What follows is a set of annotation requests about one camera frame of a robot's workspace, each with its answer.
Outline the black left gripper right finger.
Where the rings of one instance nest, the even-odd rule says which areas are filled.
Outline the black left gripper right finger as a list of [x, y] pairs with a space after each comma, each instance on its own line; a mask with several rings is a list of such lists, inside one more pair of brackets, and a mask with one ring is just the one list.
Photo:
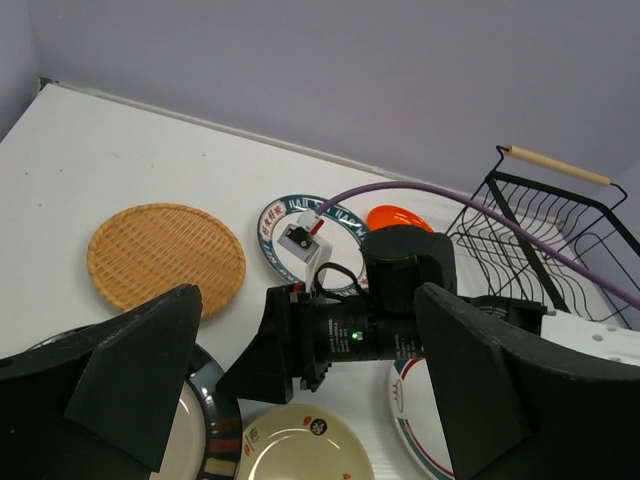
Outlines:
[[638, 478], [638, 367], [552, 343], [431, 283], [414, 308], [456, 478]]

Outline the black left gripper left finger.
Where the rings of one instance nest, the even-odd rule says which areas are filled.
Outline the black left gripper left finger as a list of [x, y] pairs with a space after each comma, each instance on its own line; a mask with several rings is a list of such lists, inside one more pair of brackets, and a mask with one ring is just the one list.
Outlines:
[[147, 479], [159, 471], [201, 317], [180, 285], [1, 361], [4, 479]]

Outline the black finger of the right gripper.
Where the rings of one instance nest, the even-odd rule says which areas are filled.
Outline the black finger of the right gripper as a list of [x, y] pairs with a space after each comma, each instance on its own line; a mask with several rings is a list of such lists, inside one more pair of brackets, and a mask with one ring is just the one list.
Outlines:
[[216, 392], [228, 398], [286, 404], [293, 397], [290, 351], [275, 332], [259, 331], [218, 380]]

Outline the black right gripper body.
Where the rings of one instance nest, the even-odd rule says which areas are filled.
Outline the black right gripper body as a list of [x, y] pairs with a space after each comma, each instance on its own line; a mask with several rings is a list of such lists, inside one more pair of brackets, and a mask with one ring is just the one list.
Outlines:
[[422, 357], [415, 290], [428, 282], [454, 293], [452, 240], [414, 226], [368, 233], [360, 253], [368, 286], [342, 296], [319, 279], [268, 289], [259, 328], [264, 393], [289, 393], [294, 379], [315, 391], [335, 362]]

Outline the white plate green red rim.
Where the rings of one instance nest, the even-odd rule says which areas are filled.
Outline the white plate green red rim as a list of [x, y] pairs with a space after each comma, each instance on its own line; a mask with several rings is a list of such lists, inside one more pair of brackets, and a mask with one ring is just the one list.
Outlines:
[[396, 360], [387, 390], [399, 438], [419, 468], [429, 479], [454, 479], [426, 361]]

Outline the cream patterned plate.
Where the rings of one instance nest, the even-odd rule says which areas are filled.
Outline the cream patterned plate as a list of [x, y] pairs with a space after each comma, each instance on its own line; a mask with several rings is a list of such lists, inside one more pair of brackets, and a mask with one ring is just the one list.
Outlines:
[[373, 479], [369, 456], [340, 418], [313, 405], [287, 405], [243, 433], [238, 479]]

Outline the dark rimmed ceramic plate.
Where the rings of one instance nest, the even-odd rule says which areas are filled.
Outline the dark rimmed ceramic plate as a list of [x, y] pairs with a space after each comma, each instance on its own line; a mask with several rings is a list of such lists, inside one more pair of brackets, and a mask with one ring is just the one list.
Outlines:
[[161, 470], [152, 479], [232, 479], [241, 456], [238, 403], [216, 393], [223, 369], [200, 345], [192, 350]]

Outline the white plate blue lettered rim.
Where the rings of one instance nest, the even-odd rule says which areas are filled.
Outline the white plate blue lettered rim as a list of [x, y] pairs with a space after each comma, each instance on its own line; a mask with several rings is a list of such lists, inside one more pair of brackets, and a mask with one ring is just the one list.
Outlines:
[[[287, 227], [297, 224], [303, 212], [323, 202], [322, 197], [311, 194], [285, 195], [265, 206], [258, 218], [259, 248], [269, 266], [289, 284], [305, 280], [305, 263], [280, 245], [278, 239]], [[358, 284], [367, 287], [360, 246], [369, 228], [358, 215], [342, 205], [330, 208], [323, 214], [323, 220], [320, 236], [332, 245], [330, 260], [349, 269]]]

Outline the orange plastic plate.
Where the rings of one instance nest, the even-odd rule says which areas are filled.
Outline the orange plastic plate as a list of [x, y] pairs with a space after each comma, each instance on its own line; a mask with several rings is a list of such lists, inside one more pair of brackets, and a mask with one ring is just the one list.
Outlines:
[[366, 225], [371, 231], [388, 226], [411, 225], [433, 232], [433, 228], [419, 215], [395, 205], [378, 205], [371, 209], [366, 218]]

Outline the woven bamboo plate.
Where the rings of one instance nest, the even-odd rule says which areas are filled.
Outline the woven bamboo plate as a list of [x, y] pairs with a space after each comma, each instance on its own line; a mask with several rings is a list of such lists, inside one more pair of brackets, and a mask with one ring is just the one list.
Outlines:
[[122, 311], [179, 284], [194, 284], [202, 318], [224, 309], [246, 274], [244, 250], [229, 227], [203, 210], [172, 203], [111, 216], [93, 234], [86, 265], [99, 293]]

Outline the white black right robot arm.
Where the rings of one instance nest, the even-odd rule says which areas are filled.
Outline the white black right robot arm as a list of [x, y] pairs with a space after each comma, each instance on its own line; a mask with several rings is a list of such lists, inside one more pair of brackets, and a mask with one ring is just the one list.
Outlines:
[[368, 284], [272, 287], [259, 330], [217, 384], [285, 404], [334, 363], [420, 359], [458, 479], [635, 479], [639, 335], [537, 302], [461, 297], [451, 240], [369, 233]]

